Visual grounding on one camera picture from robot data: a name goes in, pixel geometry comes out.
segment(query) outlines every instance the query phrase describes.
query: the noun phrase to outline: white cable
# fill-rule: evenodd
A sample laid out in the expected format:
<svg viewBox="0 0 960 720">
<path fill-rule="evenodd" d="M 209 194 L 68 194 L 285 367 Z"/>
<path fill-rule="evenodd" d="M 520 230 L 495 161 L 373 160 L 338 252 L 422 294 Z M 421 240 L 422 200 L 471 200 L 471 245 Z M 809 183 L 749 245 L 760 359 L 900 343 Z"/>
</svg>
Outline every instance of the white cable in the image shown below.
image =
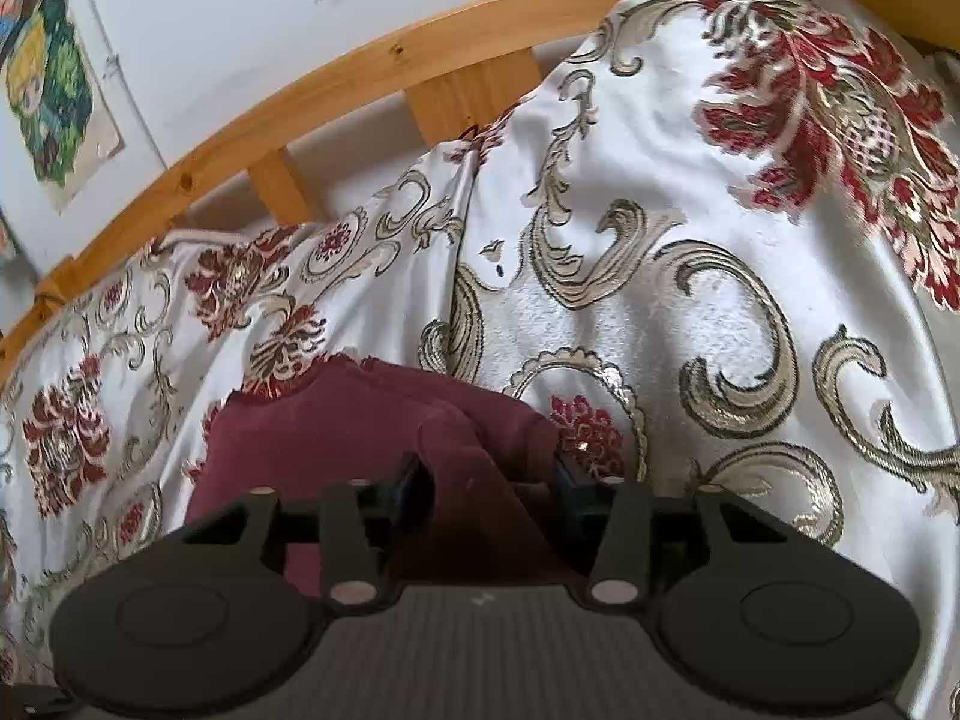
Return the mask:
<svg viewBox="0 0 960 720">
<path fill-rule="evenodd" d="M 143 130 L 143 134 L 147 137 L 147 142 L 150 143 L 150 148 L 154 153 L 154 156 L 160 161 L 160 165 L 163 166 L 163 170 L 167 169 L 167 162 L 163 159 L 163 154 L 160 153 L 160 148 L 157 146 L 157 141 L 154 140 L 154 135 L 150 132 L 150 128 L 147 127 L 147 122 L 143 119 L 143 114 L 140 112 L 140 107 L 136 104 L 136 100 L 133 98 L 133 93 L 130 91 L 130 87 L 127 85 L 127 80 L 124 78 L 123 70 L 120 68 L 120 56 L 117 55 L 113 50 L 113 45 L 110 43 L 109 37 L 107 37 L 107 28 L 104 27 L 104 20 L 100 18 L 100 11 L 97 10 L 97 4 L 94 0 L 86 0 L 86 4 L 90 8 L 90 12 L 93 13 L 93 20 L 97 25 L 97 29 L 100 33 L 100 39 L 103 41 L 104 46 L 107 48 L 107 61 L 104 63 L 104 80 L 117 79 L 120 83 L 121 89 L 127 98 L 127 103 L 130 105 L 131 111 L 133 111 L 133 116 L 136 117 L 137 123 L 140 125 L 140 129 Z"/>
</svg>

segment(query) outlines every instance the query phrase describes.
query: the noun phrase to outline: white satin fabric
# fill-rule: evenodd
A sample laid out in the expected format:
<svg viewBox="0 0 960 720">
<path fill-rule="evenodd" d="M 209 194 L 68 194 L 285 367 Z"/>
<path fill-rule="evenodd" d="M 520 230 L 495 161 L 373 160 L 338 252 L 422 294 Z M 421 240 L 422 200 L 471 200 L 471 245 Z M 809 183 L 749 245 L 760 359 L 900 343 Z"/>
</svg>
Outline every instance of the white satin fabric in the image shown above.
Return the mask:
<svg viewBox="0 0 960 720">
<path fill-rule="evenodd" d="M 833 71 L 798 32 L 816 43 L 822 13 L 851 30 L 817 44 Z M 849 0 L 622 0 L 499 122 L 330 227 L 179 232 L 75 300 L 3 394 L 3 677 L 49 680 L 59 599 L 181 524 L 231 391 L 276 396 L 346 350 L 528 401 L 598 477 L 750 496 L 910 599 L 923 650 L 899 703 L 959 717 L 957 317 L 898 231 L 949 237 L 928 212 L 952 214 L 960 132 L 870 26 Z M 712 80 L 784 34 L 793 55 L 739 91 Z M 736 108 L 778 89 L 789 121 L 762 148 L 712 133 L 779 127 Z M 764 204 L 782 158 L 822 165 Z M 953 256 L 926 245 L 927 272 Z"/>
</svg>

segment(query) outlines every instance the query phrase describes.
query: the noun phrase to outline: red garment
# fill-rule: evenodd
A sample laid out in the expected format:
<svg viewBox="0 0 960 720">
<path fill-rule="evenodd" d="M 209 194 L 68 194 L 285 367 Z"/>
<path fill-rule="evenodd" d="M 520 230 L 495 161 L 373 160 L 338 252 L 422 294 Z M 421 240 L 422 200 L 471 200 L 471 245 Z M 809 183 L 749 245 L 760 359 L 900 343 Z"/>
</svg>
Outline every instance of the red garment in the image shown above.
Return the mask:
<svg viewBox="0 0 960 720">
<path fill-rule="evenodd" d="M 434 477 L 430 526 L 391 561 L 403 579 L 548 581 L 568 576 L 510 482 L 544 482 L 557 428 L 526 404 L 448 376 L 334 357 L 272 401 L 234 392 L 214 420 L 187 521 L 247 490 L 306 498 L 334 482 L 389 478 L 413 451 Z M 286 578 L 319 593 L 316 548 L 288 549 Z"/>
</svg>

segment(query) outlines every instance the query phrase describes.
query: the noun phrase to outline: ribbed gray surface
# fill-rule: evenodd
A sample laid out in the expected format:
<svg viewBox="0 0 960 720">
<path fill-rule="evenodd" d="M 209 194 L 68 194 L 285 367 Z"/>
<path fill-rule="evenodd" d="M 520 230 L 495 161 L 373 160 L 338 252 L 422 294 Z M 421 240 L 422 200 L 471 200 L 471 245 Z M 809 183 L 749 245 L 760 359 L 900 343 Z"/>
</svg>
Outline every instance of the ribbed gray surface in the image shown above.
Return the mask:
<svg viewBox="0 0 960 720">
<path fill-rule="evenodd" d="M 335 622 L 274 693 L 217 720 L 760 720 L 693 688 L 639 624 L 562 587 L 410 587 L 385 613 Z M 871 707 L 848 720 L 902 720 Z M 87 710 L 77 720 L 114 720 Z"/>
</svg>

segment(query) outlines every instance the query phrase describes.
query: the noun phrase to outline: wooden bed frame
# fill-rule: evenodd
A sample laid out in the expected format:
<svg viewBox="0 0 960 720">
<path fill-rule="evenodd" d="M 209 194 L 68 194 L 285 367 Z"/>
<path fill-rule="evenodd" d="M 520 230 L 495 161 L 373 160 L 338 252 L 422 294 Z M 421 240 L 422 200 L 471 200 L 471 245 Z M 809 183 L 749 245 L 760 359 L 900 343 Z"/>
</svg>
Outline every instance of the wooden bed frame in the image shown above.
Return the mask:
<svg viewBox="0 0 960 720">
<path fill-rule="evenodd" d="M 287 143 L 402 91 L 430 148 L 493 121 L 541 82 L 531 47 L 596 28 L 618 0 L 484 0 L 374 40 L 318 67 L 208 138 L 158 177 L 76 257 L 37 285 L 35 304 L 0 340 L 2 381 L 59 306 L 194 201 L 246 170 L 280 224 L 329 220 L 307 199 Z M 960 50 L 960 0 L 856 0 L 904 37 Z"/>
</svg>

